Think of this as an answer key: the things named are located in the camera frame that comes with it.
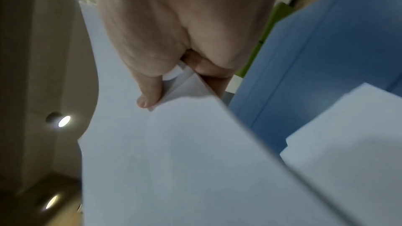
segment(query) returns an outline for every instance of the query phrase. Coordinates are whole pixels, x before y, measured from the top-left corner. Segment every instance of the sheet of paper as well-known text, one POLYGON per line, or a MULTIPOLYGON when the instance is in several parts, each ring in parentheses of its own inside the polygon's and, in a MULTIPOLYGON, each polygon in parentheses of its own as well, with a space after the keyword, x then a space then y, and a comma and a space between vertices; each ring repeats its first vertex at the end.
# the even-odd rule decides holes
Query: sheet of paper
POLYGON ((363 225, 402 225, 402 98, 363 84, 286 141, 286 164, 363 225))
POLYGON ((113 49, 96 8, 82 4, 99 78, 79 140, 85 226, 341 226, 187 67, 152 111, 113 49))

